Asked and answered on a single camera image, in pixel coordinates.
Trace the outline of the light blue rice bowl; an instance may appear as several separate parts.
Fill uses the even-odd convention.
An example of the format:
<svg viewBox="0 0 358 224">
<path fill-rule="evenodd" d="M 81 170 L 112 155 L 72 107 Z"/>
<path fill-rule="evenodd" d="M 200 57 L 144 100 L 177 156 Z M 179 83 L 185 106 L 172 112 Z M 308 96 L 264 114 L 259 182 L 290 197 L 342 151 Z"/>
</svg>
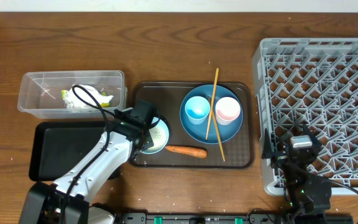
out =
<svg viewBox="0 0 358 224">
<path fill-rule="evenodd" d="M 152 124 L 156 123 L 157 121 L 158 123 L 153 128 L 149 129 L 149 133 L 154 145 L 146 150 L 142 150 L 141 153 L 143 154 L 155 154 L 161 151 L 167 145 L 169 139 L 168 126 L 163 119 L 158 119 L 157 117 L 153 118 Z"/>
</svg>

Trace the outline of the foil yellow snack wrapper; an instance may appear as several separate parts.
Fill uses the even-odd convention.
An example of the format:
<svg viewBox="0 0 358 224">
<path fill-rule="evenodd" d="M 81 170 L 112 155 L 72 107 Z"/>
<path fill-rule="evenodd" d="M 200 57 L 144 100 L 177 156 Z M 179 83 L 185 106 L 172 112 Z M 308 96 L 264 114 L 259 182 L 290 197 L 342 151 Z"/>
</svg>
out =
<svg viewBox="0 0 358 224">
<path fill-rule="evenodd" d="M 96 106 L 96 103 L 91 99 L 91 97 L 85 93 L 82 89 L 75 89 L 77 95 L 85 100 L 87 103 Z M 105 93 L 101 93 L 96 89 L 87 89 L 87 91 L 96 99 L 96 101 L 101 105 L 102 108 L 110 105 L 110 101 L 114 98 L 112 95 L 107 95 Z M 89 105 L 82 102 L 73 92 L 73 89 L 63 90 L 62 98 L 68 109 L 85 109 L 90 108 Z"/>
</svg>

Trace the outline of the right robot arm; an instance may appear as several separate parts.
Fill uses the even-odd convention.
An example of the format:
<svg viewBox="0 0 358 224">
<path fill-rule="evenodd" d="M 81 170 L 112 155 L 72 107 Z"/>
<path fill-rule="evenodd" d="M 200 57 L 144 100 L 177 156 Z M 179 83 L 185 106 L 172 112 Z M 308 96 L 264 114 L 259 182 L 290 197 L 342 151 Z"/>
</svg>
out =
<svg viewBox="0 0 358 224">
<path fill-rule="evenodd" d="M 281 169 L 285 178 L 284 196 L 291 208 L 281 212 L 275 223 L 326 223 L 324 211 L 331 208 L 331 184 L 322 177 L 307 171 L 322 144 L 315 135 L 303 125 L 303 134 L 290 139 L 282 151 L 272 149 L 269 131 L 264 131 L 264 148 L 261 158 L 269 159 L 273 169 Z"/>
</svg>

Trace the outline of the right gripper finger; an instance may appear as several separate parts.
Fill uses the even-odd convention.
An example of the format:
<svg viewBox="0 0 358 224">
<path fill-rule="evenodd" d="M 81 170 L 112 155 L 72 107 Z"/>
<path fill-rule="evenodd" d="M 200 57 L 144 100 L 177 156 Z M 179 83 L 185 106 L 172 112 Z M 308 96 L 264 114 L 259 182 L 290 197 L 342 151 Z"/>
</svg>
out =
<svg viewBox="0 0 358 224">
<path fill-rule="evenodd" d="M 272 142 L 270 138 L 270 132 L 268 129 L 264 131 L 264 147 L 262 150 L 261 158 L 270 159 L 273 156 Z"/>
<path fill-rule="evenodd" d="M 321 149 L 321 143 L 316 136 L 309 130 L 306 124 L 302 124 L 303 132 L 310 138 L 313 149 Z"/>
</svg>

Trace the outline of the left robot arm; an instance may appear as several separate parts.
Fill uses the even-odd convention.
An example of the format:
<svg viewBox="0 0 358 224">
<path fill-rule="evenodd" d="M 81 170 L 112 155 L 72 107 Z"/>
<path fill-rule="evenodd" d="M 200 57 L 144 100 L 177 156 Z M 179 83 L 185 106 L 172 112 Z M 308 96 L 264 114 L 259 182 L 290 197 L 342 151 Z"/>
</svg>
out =
<svg viewBox="0 0 358 224">
<path fill-rule="evenodd" d="M 130 157 L 152 146 L 149 129 L 158 118 L 153 105 L 117 111 L 94 148 L 65 175 L 29 190 L 20 223 L 114 223 L 115 215 L 90 206 L 111 174 Z"/>
</svg>

